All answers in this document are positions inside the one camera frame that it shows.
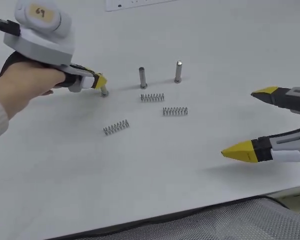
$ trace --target white table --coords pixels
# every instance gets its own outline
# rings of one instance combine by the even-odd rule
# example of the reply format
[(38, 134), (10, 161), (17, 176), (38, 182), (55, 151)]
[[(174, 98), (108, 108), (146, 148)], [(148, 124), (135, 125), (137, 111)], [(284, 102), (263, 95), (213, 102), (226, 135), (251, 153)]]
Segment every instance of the white table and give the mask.
[[(12, 18), (15, 1), (0, 1)], [(300, 116), (250, 96), (300, 86), (300, 0), (179, 0), (70, 13), (73, 62), (103, 72), (108, 98), (57, 90), (0, 138), (0, 240), (42, 240), (300, 187), (300, 163), (249, 164), (220, 151), (300, 128)], [(12, 52), (2, 43), (0, 68)], [(182, 83), (173, 82), (182, 60)], [(138, 88), (139, 67), (148, 88)], [(163, 103), (140, 103), (164, 93)], [(162, 107), (188, 107), (163, 117)], [(127, 119), (130, 128), (102, 129)]]

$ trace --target metal pin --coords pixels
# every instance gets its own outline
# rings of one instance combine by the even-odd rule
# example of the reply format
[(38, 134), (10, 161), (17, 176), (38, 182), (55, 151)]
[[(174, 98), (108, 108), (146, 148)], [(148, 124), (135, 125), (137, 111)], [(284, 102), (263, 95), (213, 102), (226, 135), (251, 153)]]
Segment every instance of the metal pin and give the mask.
[(176, 70), (175, 70), (174, 82), (176, 84), (181, 83), (181, 70), (182, 70), (182, 62), (179, 60), (176, 62)]
[(145, 74), (145, 68), (144, 67), (140, 67), (139, 68), (139, 75), (140, 75), (140, 88), (141, 89), (146, 89), (148, 87), (147, 83), (146, 83), (146, 74)]
[(101, 97), (104, 98), (108, 97), (109, 91), (107, 90), (106, 85), (101, 86), (100, 89), (101, 89)]

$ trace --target coil spring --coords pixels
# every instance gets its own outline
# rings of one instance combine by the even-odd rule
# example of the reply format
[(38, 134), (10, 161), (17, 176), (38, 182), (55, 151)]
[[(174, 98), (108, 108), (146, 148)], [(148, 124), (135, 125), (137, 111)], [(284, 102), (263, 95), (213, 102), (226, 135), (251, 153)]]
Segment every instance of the coil spring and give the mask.
[(188, 108), (187, 107), (164, 107), (163, 108), (163, 115), (188, 115)]
[(165, 95), (163, 93), (159, 94), (141, 94), (142, 102), (162, 102), (165, 100)]
[(123, 120), (123, 121), (120, 121), (120, 122), (117, 122), (111, 126), (107, 126), (103, 129), (105, 135), (109, 135), (109, 134), (113, 134), (113, 133), (116, 133), (120, 130), (123, 130), (125, 128), (128, 128), (129, 127), (129, 123), (127, 120)]

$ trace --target hand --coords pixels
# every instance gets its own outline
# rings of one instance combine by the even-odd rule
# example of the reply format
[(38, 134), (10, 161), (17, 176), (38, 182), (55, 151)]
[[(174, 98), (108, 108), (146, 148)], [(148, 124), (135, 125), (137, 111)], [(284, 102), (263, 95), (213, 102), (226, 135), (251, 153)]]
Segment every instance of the hand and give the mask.
[(63, 72), (43, 68), (36, 62), (18, 62), (0, 77), (0, 103), (8, 118), (23, 110), (31, 99), (50, 95), (56, 84), (62, 83), (66, 76)]

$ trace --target white plastic housing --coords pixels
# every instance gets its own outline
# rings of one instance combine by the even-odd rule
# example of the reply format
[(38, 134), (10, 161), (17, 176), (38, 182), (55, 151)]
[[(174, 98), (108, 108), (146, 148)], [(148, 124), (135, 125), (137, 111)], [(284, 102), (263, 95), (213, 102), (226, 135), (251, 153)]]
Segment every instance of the white plastic housing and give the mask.
[(271, 155), (276, 162), (300, 162), (299, 150), (273, 150), (271, 149)]
[(71, 31), (71, 17), (61, 11), (52, 0), (19, 0), (14, 17), (26, 28), (46, 35), (65, 38)]

